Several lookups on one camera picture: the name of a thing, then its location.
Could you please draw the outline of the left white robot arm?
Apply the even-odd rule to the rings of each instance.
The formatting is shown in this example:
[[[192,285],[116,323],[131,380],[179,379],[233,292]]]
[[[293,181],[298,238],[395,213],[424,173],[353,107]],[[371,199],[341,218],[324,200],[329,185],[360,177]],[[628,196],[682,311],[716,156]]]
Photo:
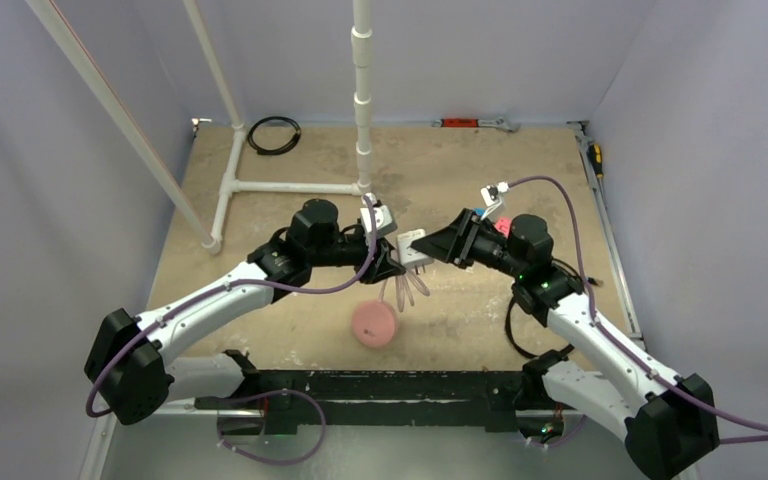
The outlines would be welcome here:
[[[372,194],[361,201],[359,219],[340,228],[335,204],[308,200],[289,226],[207,286],[135,316],[123,308],[107,314],[84,365],[87,416],[114,415],[123,425],[149,417],[181,384],[171,367],[185,350],[290,293],[334,294],[403,274],[386,238],[396,228],[390,208]]]

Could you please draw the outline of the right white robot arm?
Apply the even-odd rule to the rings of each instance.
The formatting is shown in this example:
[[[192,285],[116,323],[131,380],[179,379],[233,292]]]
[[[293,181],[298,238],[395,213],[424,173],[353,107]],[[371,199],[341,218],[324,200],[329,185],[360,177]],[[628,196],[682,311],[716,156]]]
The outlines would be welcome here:
[[[544,219],[518,215],[502,234],[465,209],[410,246],[461,269],[481,264],[510,276],[515,304],[592,364],[583,371],[556,351],[529,362],[521,381],[529,404],[554,400],[579,411],[621,440],[649,479],[672,479],[719,447],[710,385],[697,374],[681,376],[606,320],[584,281],[555,265]]]

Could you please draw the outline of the pink round power strip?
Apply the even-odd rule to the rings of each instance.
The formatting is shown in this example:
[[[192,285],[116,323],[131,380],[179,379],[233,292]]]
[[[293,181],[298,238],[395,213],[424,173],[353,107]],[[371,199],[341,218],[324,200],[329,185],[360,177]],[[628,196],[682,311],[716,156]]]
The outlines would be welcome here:
[[[384,301],[361,302],[352,312],[351,329],[354,337],[366,347],[383,348],[396,336],[397,313]]]

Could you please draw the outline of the pink plug adapter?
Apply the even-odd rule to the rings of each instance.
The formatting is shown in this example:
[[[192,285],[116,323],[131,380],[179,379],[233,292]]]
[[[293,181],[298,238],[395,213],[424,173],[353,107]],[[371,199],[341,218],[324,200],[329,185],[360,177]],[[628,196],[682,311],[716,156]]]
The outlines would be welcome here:
[[[510,229],[511,229],[511,219],[508,217],[500,217],[494,224],[494,227],[497,231],[499,231],[504,237],[508,237],[510,235]]]

